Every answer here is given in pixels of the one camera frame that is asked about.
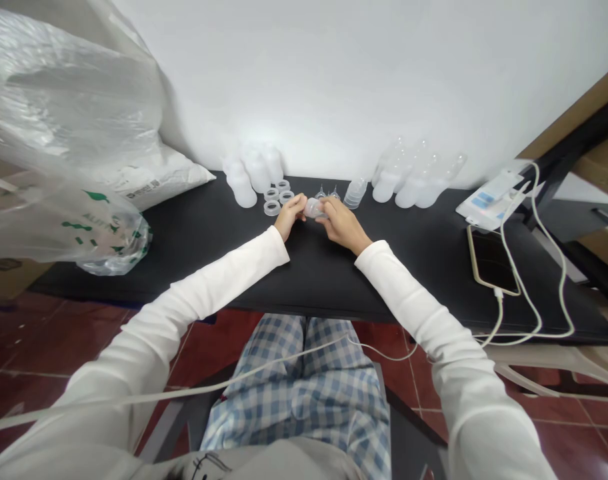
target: chair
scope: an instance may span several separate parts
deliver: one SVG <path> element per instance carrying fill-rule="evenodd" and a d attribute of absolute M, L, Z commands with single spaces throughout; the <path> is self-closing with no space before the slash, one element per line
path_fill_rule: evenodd
<path fill-rule="evenodd" d="M 384 385 L 380 364 L 374 363 L 380 385 Z M 220 370 L 198 386 L 214 385 L 233 376 L 235 364 Z M 224 389 L 171 400 L 157 422 L 139 458 L 147 463 L 168 460 L 184 425 L 189 431 L 189 450 L 202 442 L 211 407 Z M 391 473 L 393 480 L 422 480 L 426 470 L 435 480 L 447 480 L 447 444 L 413 410 L 388 388 L 382 390 L 391 417 Z"/>
<path fill-rule="evenodd" d="M 561 345 L 512 345 L 484 348 L 495 362 L 495 371 L 520 387 L 547 397 L 576 397 L 608 401 L 608 347 L 564 347 Z M 599 380 L 606 385 L 579 385 L 563 382 L 556 390 L 540 385 L 518 373 L 512 366 L 568 370 Z"/>

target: plaid pajama pants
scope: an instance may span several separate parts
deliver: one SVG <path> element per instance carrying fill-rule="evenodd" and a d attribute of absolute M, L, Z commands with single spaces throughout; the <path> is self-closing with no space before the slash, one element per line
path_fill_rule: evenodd
<path fill-rule="evenodd" d="M 358 341 L 346 320 L 266 314 L 234 377 L 346 334 Z M 211 410 L 200 450 L 308 437 L 346 452 L 366 478 L 391 477 L 389 413 L 377 372 L 346 339 L 260 370 L 228 386 L 224 396 Z"/>

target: white cable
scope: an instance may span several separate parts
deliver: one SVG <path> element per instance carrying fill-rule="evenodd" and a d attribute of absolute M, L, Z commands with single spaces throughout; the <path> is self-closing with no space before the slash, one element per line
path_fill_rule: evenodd
<path fill-rule="evenodd" d="M 162 392 L 162 393 L 149 393 L 146 395 L 132 395 L 129 397 L 120 397 L 120 398 L 116 398 L 116 399 L 96 400 L 96 401 L 90 401 L 90 402 L 86 402 L 86 403 L 75 403 L 72 405 L 61 405 L 58 407 L 50 407 L 47 409 L 36 410 L 36 411 L 28 412 L 28 413 L 22 413 L 21 415 L 14 415 L 12 417 L 2 418 L 2 419 L 0 419 L 0 430 L 9 428 L 9 427 L 14 427 L 16 425 L 22 425 L 24 423 L 28 423 L 28 422 L 32 422 L 32 421 L 36 421 L 36 420 L 40 420 L 40 419 L 44 419 L 44 418 L 63 415 L 65 413 L 90 410 L 90 409 L 97 408 L 97 407 L 116 407 L 118 405 L 134 405 L 136 403 L 147 403 L 147 402 L 152 402 L 152 401 L 160 401 L 160 400 L 174 399 L 174 398 L 180 398 L 180 397 L 187 397 L 189 395 L 197 395 L 199 393 L 208 393 L 208 392 L 211 392 L 214 390 L 226 388 L 230 384 L 243 380 L 245 378 L 248 378 L 251 375 L 254 375 L 257 372 L 259 372 L 260 370 L 264 370 L 266 367 L 268 367 L 270 365 L 274 365 L 276 363 L 283 362 L 283 361 L 293 360 L 298 357 L 301 357 L 302 355 L 306 355 L 307 353 L 312 353 L 314 351 L 322 350 L 334 343 L 344 340 L 344 338 L 346 338 L 346 340 L 348 340 L 350 343 L 352 343 L 354 345 L 360 345 L 362 347 L 370 348 L 371 350 L 376 351 L 382 357 L 384 357 L 388 360 L 392 360 L 392 361 L 406 360 L 412 354 L 414 354 L 415 350 L 417 350 L 417 345 L 416 345 L 415 348 L 413 349 L 413 351 L 410 352 L 408 355 L 406 355 L 405 357 L 402 357 L 402 358 L 395 359 L 395 358 L 391 358 L 391 357 L 384 355 L 382 352 L 380 352 L 379 350 L 377 350 L 376 348 L 374 348 L 370 345 L 352 341 L 349 338 L 349 334 L 347 333 L 347 334 L 341 336 L 340 338 L 330 341 L 328 343 L 325 343 L 324 345 L 320 345 L 319 347 L 304 350 L 303 352 L 296 353 L 294 355 L 290 355 L 289 357 L 271 360 L 270 362 L 266 362 L 264 365 L 261 365 L 258 368 L 255 368 L 236 378 L 218 383 L 216 385 L 210 385 L 208 387 L 196 387 L 196 388 L 192 388 L 192 389 L 176 390 L 176 391 L 170 391 L 170 392 Z"/>
<path fill-rule="evenodd" d="M 566 282 L 566 272 L 567 272 L 566 258 L 564 257 L 564 253 L 562 253 L 562 250 L 557 246 L 557 243 L 555 242 L 555 240 L 553 240 L 553 238 L 552 238 L 551 234 L 549 233 L 549 231 L 546 230 L 546 227 L 542 223 L 542 220 L 540 220 L 539 214 L 537 212 L 537 207 L 535 205 L 535 192 L 537 191 L 537 188 L 539 187 L 539 166 L 535 162 L 529 162 L 527 165 L 532 165 L 533 168 L 535 169 L 535 183 L 533 185 L 533 194 L 531 195 L 531 206 L 532 206 L 532 209 L 533 209 L 533 216 L 535 217 L 535 220 L 536 220 L 538 226 L 540 227 L 540 229 L 542 230 L 542 232 L 544 233 L 544 235 L 546 236 L 546 238 L 548 238 L 548 240 L 550 240 L 550 242 L 553 244 L 555 250 L 557 250 L 557 252 L 559 254 L 559 257 L 561 259 L 561 262 L 562 262 L 562 275 L 561 275 L 561 278 L 559 280 L 559 288 L 558 288 L 559 305 L 562 308 L 562 313 L 564 314 L 564 318 L 566 319 L 566 322 L 569 324 L 569 330 L 567 332 L 564 332 L 564 333 L 538 333 L 540 331 L 540 329 L 542 328 L 542 326 L 543 326 L 542 318 L 541 318 L 539 312 L 537 311 L 537 308 L 535 308 L 533 302 L 531 301 L 531 298 L 530 298 L 530 296 L 528 294 L 528 291 L 526 290 L 526 287 L 524 286 L 524 282 L 522 282 L 522 278 L 519 276 L 519 272 L 517 271 L 517 267 L 515 266 L 515 262 L 513 260 L 513 256 L 511 255 L 511 252 L 509 250 L 509 246 L 506 243 L 506 237 L 504 236 L 504 223 L 506 222 L 506 220 L 508 218 L 508 212 L 513 207 L 513 204 L 516 201 L 516 199 L 519 198 L 519 195 L 516 195 L 515 198 L 513 199 L 513 202 L 511 202 L 511 204 L 508 206 L 508 208 L 504 212 L 504 216 L 502 218 L 502 222 L 500 223 L 500 226 L 499 226 L 499 231 L 500 231 L 500 235 L 502 237 L 502 244 L 504 245 L 504 250 L 506 250 L 506 254 L 509 257 L 509 262 L 511 264 L 511 267 L 513 268 L 513 272 L 515 273 L 517 281 L 519 282 L 520 287 L 522 288 L 522 292 L 524 293 L 524 297 L 526 298 L 526 301 L 531 306 L 531 309 L 533 310 L 533 313 L 535 314 L 535 318 L 537 319 L 537 325 L 536 325 L 535 329 L 532 332 L 530 332 L 530 333 L 497 333 L 497 332 L 491 332 L 492 336 L 522 337 L 522 338 L 520 338 L 518 340 L 511 341 L 511 342 L 506 342 L 506 343 L 496 343 L 496 342 L 490 342 L 490 341 L 486 342 L 485 341 L 484 342 L 485 346 L 486 346 L 486 344 L 488 344 L 488 345 L 503 345 L 503 346 L 518 345 L 518 344 L 524 343 L 524 342 L 526 342 L 526 341 L 528 341 L 528 340 L 530 340 L 530 339 L 532 339 L 534 337 L 538 337 L 538 338 L 565 338 L 565 337 L 570 337 L 572 334 L 575 333 L 575 325 L 573 324 L 573 320 L 571 319 L 571 316 L 569 315 L 569 312 L 568 312 L 568 310 L 566 308 L 566 302 L 564 300 L 564 283 Z M 491 334 L 474 335 L 474 337 L 476 339 L 480 338 L 480 337 L 490 337 Z"/>
<path fill-rule="evenodd" d="M 493 327 L 493 330 L 491 330 L 491 332 L 489 333 L 488 338 L 486 338 L 486 340 L 484 340 L 484 342 L 482 342 L 482 344 L 480 345 L 480 347 L 482 347 L 482 348 L 486 347 L 491 342 L 491 340 L 493 340 L 493 337 L 499 330 L 500 325 L 502 325 L 502 318 L 504 317 L 504 302 L 503 302 L 504 293 L 502 292 L 502 290 L 500 290 L 497 287 L 495 287 L 493 289 L 493 292 L 495 294 L 495 297 L 497 298 L 497 306 L 498 306 L 497 321 L 495 322 L 495 326 Z"/>

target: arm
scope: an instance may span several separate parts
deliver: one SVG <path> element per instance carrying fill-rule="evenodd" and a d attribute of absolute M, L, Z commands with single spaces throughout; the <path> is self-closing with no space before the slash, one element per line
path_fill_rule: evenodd
<path fill-rule="evenodd" d="M 433 383 L 449 428 L 454 478 L 555 478 L 535 426 L 505 391 L 494 363 L 464 328 L 413 278 L 384 241 L 366 236 L 340 202 L 325 200 L 329 238 L 350 248 L 395 318 L 435 360 Z"/>
<path fill-rule="evenodd" d="M 56 405 L 160 392 L 182 335 L 196 319 L 226 306 L 274 268 L 289 261 L 284 242 L 306 204 L 302 194 L 282 208 L 275 226 L 196 271 L 145 305 L 97 360 L 71 377 Z M 38 421 L 0 455 L 0 466 L 20 456 L 73 445 L 132 451 L 155 404 L 98 407 Z"/>

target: smartphone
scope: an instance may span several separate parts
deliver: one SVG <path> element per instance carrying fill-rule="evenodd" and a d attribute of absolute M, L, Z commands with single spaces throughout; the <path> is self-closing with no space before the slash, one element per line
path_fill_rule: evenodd
<path fill-rule="evenodd" d="M 502 236 L 498 232 L 472 225 L 466 231 L 475 281 L 490 288 L 497 287 L 506 295 L 520 295 L 517 278 L 502 244 Z"/>

